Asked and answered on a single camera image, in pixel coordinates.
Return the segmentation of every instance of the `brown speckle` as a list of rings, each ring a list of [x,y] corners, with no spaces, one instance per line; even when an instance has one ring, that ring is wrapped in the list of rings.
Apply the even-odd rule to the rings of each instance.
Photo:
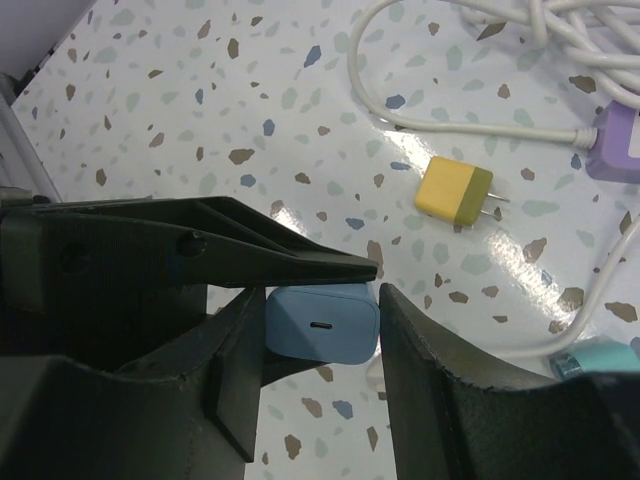
[[[76,86],[75,85],[67,85],[67,100],[73,100],[73,96],[76,94]]]
[[[536,174],[528,168],[520,170],[520,176],[529,182],[533,182],[536,178]]]
[[[203,38],[205,38],[207,35],[209,35],[209,32],[211,31],[211,20],[207,20],[206,22],[204,22],[204,24],[200,27],[200,30],[198,30],[198,39],[202,40]]]
[[[315,418],[322,418],[322,405],[320,405],[320,402],[317,402],[313,398],[303,398],[302,404]]]
[[[636,307],[628,303],[605,303],[604,308],[627,323],[638,321],[638,313],[636,312]]]
[[[582,90],[584,93],[593,93],[596,91],[596,82],[591,77],[586,77],[584,75],[569,77],[569,83],[574,85],[578,90]]]
[[[384,277],[384,270],[382,268],[384,266],[384,257],[382,256],[382,247],[378,242],[369,240],[367,243],[367,258],[378,263],[378,274],[376,277]]]
[[[496,298],[499,291],[500,290],[495,285],[491,285],[490,287],[485,287],[482,289],[482,293],[484,293],[489,298]]]
[[[506,25],[507,25],[507,22],[494,23],[492,25],[487,25],[487,28],[485,28],[482,31],[482,33],[480,34],[480,36],[476,40],[480,41],[480,40],[484,40],[485,38],[493,37],[494,35],[497,35],[502,30],[504,30],[504,27]]]
[[[375,452],[378,446],[378,432],[375,427],[367,428],[367,437],[369,437],[369,445],[371,445],[371,451]]]
[[[498,96],[504,99],[507,99],[511,96],[511,91],[509,90],[509,86],[506,83],[500,85],[500,88],[498,89]]]
[[[455,303],[467,303],[469,301],[469,297],[462,292],[450,293],[449,298]]]
[[[325,382],[331,383],[333,382],[333,370],[331,367],[322,366],[316,368],[316,371],[320,374],[320,376],[324,379]]]
[[[284,446],[291,460],[295,460],[295,458],[300,455],[300,450],[302,450],[302,442],[293,435],[284,437]]]
[[[96,172],[96,183],[101,187],[104,187],[104,184],[107,183],[107,174],[104,173],[104,168]]]
[[[282,210],[283,207],[284,207],[284,202],[282,200],[276,200],[271,204],[270,215],[272,217],[275,217],[278,213],[280,213],[280,210]]]
[[[554,335],[560,333],[565,328],[567,328],[567,324],[559,320],[551,320],[551,322],[549,322],[549,332]]]
[[[584,303],[584,290],[577,287],[565,288],[560,298],[558,298],[558,306],[563,312],[574,312]]]
[[[311,183],[311,180],[309,180],[309,176],[306,173],[300,172],[294,178],[298,183],[304,183],[305,185],[309,185]]]
[[[244,162],[249,160],[256,151],[252,148],[238,148],[236,150],[231,150],[229,153],[229,160],[231,160],[235,165],[242,165]]]
[[[240,54],[239,47],[240,45],[235,38],[229,40],[229,45],[227,45],[227,52],[229,53],[229,58],[231,58],[231,60],[233,60],[234,58],[238,58],[238,55]]]
[[[544,252],[544,247],[547,246],[546,238],[539,238],[538,240],[534,240],[522,249],[522,255],[524,255],[524,261],[526,263],[536,263]]]
[[[162,145],[163,142],[164,142],[164,133],[160,132],[155,137],[153,137],[153,140],[151,140],[151,142],[149,143],[149,147],[151,148],[159,147],[160,145]]]
[[[629,225],[631,225],[631,212],[627,212],[624,214],[624,217],[620,222],[620,233],[624,235],[624,232],[627,231],[627,228],[629,228]]]

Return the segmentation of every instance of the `terrazzo table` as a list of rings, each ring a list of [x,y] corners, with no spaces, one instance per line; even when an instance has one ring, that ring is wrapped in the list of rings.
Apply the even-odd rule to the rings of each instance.
[[[345,70],[366,3],[98,0],[14,108],[64,200],[232,195],[378,260],[379,281],[478,345],[548,341],[638,213],[638,188],[593,181],[569,147],[371,118]],[[479,35],[448,4],[407,0],[371,25],[363,77],[389,107],[440,120],[564,128],[606,105],[526,32]],[[414,209],[436,153],[495,172],[512,200],[500,221],[459,231]],[[585,336],[638,334],[639,257],[634,246]],[[233,294],[212,289],[211,307]],[[264,389],[246,477],[394,479],[386,403],[364,372],[324,367]]]

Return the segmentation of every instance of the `purple box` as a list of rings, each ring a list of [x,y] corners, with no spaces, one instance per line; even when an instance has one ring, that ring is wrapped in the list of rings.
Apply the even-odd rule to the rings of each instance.
[[[596,117],[598,139],[587,157],[587,173],[596,180],[640,183],[640,113],[618,102]]]

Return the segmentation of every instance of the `yellow charger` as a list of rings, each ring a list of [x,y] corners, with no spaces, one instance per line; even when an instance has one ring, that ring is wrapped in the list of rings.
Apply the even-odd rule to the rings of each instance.
[[[484,168],[457,162],[444,157],[433,157],[422,179],[415,198],[418,209],[454,225],[470,227],[482,213],[487,197],[508,202],[492,194],[493,173]]]

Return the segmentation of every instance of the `white cable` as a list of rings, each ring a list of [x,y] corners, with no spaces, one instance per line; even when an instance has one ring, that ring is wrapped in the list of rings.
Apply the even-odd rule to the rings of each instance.
[[[358,69],[360,41],[371,20],[381,10],[400,1],[402,0],[379,0],[369,6],[354,26],[347,53],[347,69],[354,92],[374,115],[413,130],[507,136],[570,143],[579,148],[593,147],[597,138],[595,128],[561,130],[434,122],[398,115],[372,99],[362,83]],[[496,5],[493,0],[445,1],[468,7],[463,9],[462,15],[471,23],[512,22],[530,25],[540,48],[547,45],[549,31],[552,32],[562,41],[562,49],[569,58],[592,70],[592,76],[601,90],[624,105],[640,109],[640,95],[629,90],[640,91],[640,76],[628,70],[640,67],[640,56],[603,52],[588,36],[588,27],[605,26],[619,35],[634,51],[640,52],[640,35],[629,26],[638,23],[640,17],[637,14],[620,16],[609,8],[640,8],[640,0],[528,0],[521,8]],[[585,18],[582,9],[588,9],[591,16]]]
[[[593,288],[587,295],[586,301],[576,318],[571,322],[571,325],[567,327],[558,337],[549,343],[538,345],[534,347],[517,348],[517,349],[500,349],[490,348],[488,349],[493,355],[501,358],[531,358],[531,357],[545,357],[558,353],[561,350],[569,347],[580,334],[584,331],[585,327],[589,323],[589,320],[593,316],[593,312],[600,304],[600,298],[605,292],[605,289],[617,267],[620,259],[624,256],[629,245],[637,237],[638,231],[640,231],[640,216],[636,217],[631,225],[624,232],[618,243],[609,254],[607,261],[602,267],[602,270],[598,274],[598,279],[593,285]]]

